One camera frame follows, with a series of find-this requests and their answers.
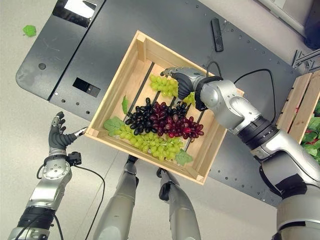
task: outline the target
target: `metal bracket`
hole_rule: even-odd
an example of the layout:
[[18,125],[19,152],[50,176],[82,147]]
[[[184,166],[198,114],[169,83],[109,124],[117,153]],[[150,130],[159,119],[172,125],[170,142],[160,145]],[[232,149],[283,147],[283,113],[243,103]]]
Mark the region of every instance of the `metal bracket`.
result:
[[301,64],[304,64],[305,73],[320,70],[320,49],[308,54],[304,54],[301,50],[296,50],[292,67],[297,69]]

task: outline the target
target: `black cable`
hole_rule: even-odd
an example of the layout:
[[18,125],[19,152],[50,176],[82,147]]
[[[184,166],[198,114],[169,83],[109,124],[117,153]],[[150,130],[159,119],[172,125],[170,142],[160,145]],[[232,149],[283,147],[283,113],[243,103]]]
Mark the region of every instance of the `black cable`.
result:
[[273,118],[271,120],[271,123],[274,124],[275,120],[276,120],[276,114],[277,114],[277,104],[276,104],[276,91],[275,91],[275,81],[274,81],[274,77],[273,74],[271,72],[270,69],[267,68],[261,68],[261,69],[257,69],[251,72],[248,72],[244,75],[242,75],[241,77],[239,77],[237,80],[234,81],[234,84],[236,84],[240,79],[244,78],[245,76],[248,76],[250,74],[254,74],[257,72],[268,72],[270,75],[270,79],[271,79],[271,85],[272,85],[272,94],[273,94]]
[[220,69],[220,66],[219,66],[219,63],[217,63],[216,61],[210,61],[208,66],[206,67],[206,77],[209,77],[209,68],[212,64],[215,64],[216,67],[218,68],[218,72],[219,72],[219,76],[222,77],[222,74],[221,74],[221,69]]
[[36,216],[32,221],[30,221],[24,228],[22,228],[22,230],[19,232],[19,234],[15,237],[14,240],[19,240],[19,237],[21,236],[21,234],[32,224],[34,223],[38,218],[40,218],[42,216],[42,214],[39,214],[38,216]]
[[37,179],[42,179],[42,177],[39,177],[39,173],[40,173],[40,170],[44,167],[44,165],[45,165],[45,164],[42,164],[42,165],[39,167],[38,171],[36,172],[36,178],[37,178]]
[[103,192],[102,192],[101,201],[100,201],[99,206],[98,206],[98,208],[97,208],[97,210],[96,210],[96,213],[95,213],[94,218],[93,218],[93,220],[92,220],[92,223],[91,223],[91,226],[90,226],[90,228],[89,228],[89,231],[88,231],[88,233],[87,233],[87,235],[86,235],[86,237],[85,237],[85,240],[87,240],[87,239],[88,239],[88,236],[89,236],[89,234],[90,234],[90,231],[91,231],[91,229],[92,229],[92,227],[93,227],[93,225],[94,225],[94,222],[95,222],[95,220],[96,220],[96,217],[97,217],[97,215],[98,215],[98,212],[99,212],[99,209],[100,209],[100,207],[101,207],[101,204],[102,204],[102,202],[103,202],[103,200],[104,200],[106,182],[105,182],[104,178],[103,178],[100,174],[96,173],[96,172],[93,171],[93,170],[90,170],[90,169],[85,168],[85,167],[77,166],[77,165],[75,165],[74,167],[76,167],[76,168],[78,168],[78,169],[87,170],[87,171],[89,171],[89,172],[97,175],[99,178],[101,178],[102,183],[103,183]]
[[60,238],[61,238],[61,240],[64,240],[64,236],[62,234],[62,230],[61,230],[61,226],[60,226],[60,222],[58,220],[58,217],[56,215],[53,215],[53,217],[54,217],[54,220],[56,221],[56,225],[58,226]]

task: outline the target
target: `wooden crate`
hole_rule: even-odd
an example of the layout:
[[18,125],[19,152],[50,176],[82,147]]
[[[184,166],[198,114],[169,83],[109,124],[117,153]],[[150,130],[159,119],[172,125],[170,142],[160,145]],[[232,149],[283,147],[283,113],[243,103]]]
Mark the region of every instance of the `wooden crate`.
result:
[[320,71],[297,77],[276,123],[278,129],[289,133],[300,144],[319,96]]
[[[114,116],[125,119],[122,110],[124,96],[128,99],[129,106],[135,102],[132,109],[145,105],[146,97],[153,101],[157,93],[150,87],[150,74],[159,75],[165,68],[181,66],[206,72],[195,63],[137,31],[85,135],[203,185],[227,131],[218,124],[211,111],[206,110],[200,119],[204,126],[204,136],[200,136],[187,147],[186,152],[192,156],[193,161],[185,166],[171,161],[160,161],[131,146],[128,141],[108,136],[108,131],[103,128],[104,122]],[[172,99],[159,95],[157,101],[169,105]],[[191,106],[187,117],[194,116],[196,121],[200,114]]]

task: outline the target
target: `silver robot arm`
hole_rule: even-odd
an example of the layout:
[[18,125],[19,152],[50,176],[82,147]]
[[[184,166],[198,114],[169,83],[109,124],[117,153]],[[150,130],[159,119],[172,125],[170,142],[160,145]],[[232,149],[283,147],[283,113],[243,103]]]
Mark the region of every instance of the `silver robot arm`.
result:
[[18,225],[8,240],[47,240],[49,228],[72,177],[70,167],[81,163],[81,155],[73,152],[67,156],[66,147],[83,135],[86,127],[72,134],[66,129],[63,112],[53,118],[49,132],[49,156],[44,160],[40,182],[25,207]]
[[196,108],[210,109],[217,121],[238,136],[261,163],[268,187],[282,197],[274,240],[318,240],[320,236],[320,166],[283,130],[278,130],[221,77],[205,77],[187,67],[171,67],[161,75],[178,81],[178,96],[195,91]]

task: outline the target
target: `black remote control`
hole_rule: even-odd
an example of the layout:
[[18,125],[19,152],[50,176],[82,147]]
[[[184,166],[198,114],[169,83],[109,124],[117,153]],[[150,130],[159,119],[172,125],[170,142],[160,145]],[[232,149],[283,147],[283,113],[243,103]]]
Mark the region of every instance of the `black remote control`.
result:
[[215,51],[222,52],[224,50],[224,43],[222,41],[222,34],[218,18],[214,18],[211,20],[211,27],[213,32]]

